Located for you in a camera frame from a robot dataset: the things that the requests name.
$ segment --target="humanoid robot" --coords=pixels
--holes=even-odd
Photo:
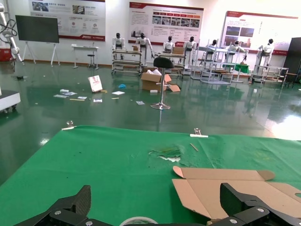
[[[137,38],[136,45],[140,47],[140,51],[142,52],[142,56],[144,55],[144,63],[143,66],[146,66],[146,57],[147,57],[147,48],[150,47],[151,58],[154,58],[154,54],[152,51],[151,41],[145,37],[144,33],[141,33],[140,38]]]
[[[125,41],[120,37],[120,33],[116,33],[116,38],[113,38],[113,49],[124,49]],[[119,54],[115,54],[115,59],[118,59]]]
[[[269,66],[272,54],[274,52],[275,46],[273,45],[274,40],[270,39],[267,45],[259,46],[259,52],[257,54],[256,65],[261,64],[262,57],[265,57],[264,66]]]
[[[239,45],[239,41],[235,41],[234,45],[230,45],[229,47],[226,48],[228,50],[228,53],[226,53],[226,59],[225,62],[226,63],[232,63],[233,62],[233,56],[235,55],[235,53],[237,50],[239,50],[240,52],[244,53],[244,58],[243,60],[246,61],[246,57],[249,53],[248,50],[244,50],[240,45]]]
[[[194,41],[194,37],[191,36],[190,40],[184,43],[184,53],[186,56],[185,59],[186,69],[188,69],[188,67],[193,64],[193,56],[195,55],[196,48],[197,48],[197,43]]]
[[[212,44],[206,45],[206,48],[215,48],[216,44],[217,44],[217,40],[214,39],[213,42],[212,42]],[[200,65],[203,64],[203,61],[205,61],[205,58],[206,58],[206,60],[212,60],[213,54],[214,54],[214,52],[211,51],[211,50],[208,50],[207,56],[206,56],[206,52],[204,52],[203,56],[202,56],[202,61],[201,61]]]
[[[168,41],[163,43],[163,53],[172,53],[173,52],[173,47],[174,47],[174,43],[172,43],[172,37],[169,36],[168,37]]]

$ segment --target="green table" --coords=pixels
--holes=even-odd
[[[149,154],[175,145],[181,150],[180,162]],[[275,138],[192,138],[181,133],[79,126],[59,132],[0,187],[0,222],[14,225],[91,185],[90,218],[116,226],[137,216],[160,223],[204,223],[182,206],[172,184],[177,178],[174,165],[271,170],[276,173],[274,181],[301,189],[300,150],[299,141]]]

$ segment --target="flat screen monitor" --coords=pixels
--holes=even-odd
[[[59,43],[57,18],[16,15],[19,40]]]

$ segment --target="white table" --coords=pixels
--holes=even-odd
[[[78,68],[76,66],[76,54],[75,54],[76,50],[96,52],[96,68],[95,68],[95,70],[99,69],[99,67],[98,67],[98,53],[97,53],[99,48],[97,46],[78,46],[76,44],[71,44],[71,47],[73,48],[73,53],[74,53],[74,67],[73,67],[74,69]]]

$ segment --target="cardboard box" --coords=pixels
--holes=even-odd
[[[228,217],[220,204],[221,183],[230,184],[235,190],[256,195],[271,208],[295,218],[301,218],[301,193],[284,183],[267,182],[275,177],[268,170],[180,168],[174,172],[182,179],[173,184],[182,205],[210,219]]]
[[[157,85],[158,82],[161,82],[161,75],[156,75],[156,74],[148,74],[148,73],[143,73],[141,76],[142,80],[142,89],[145,90],[158,90],[158,92],[161,91],[161,86]],[[169,77],[168,74],[165,75],[164,78],[165,82],[171,81],[171,78]]]
[[[173,54],[184,54],[184,48],[183,47],[174,47]]]

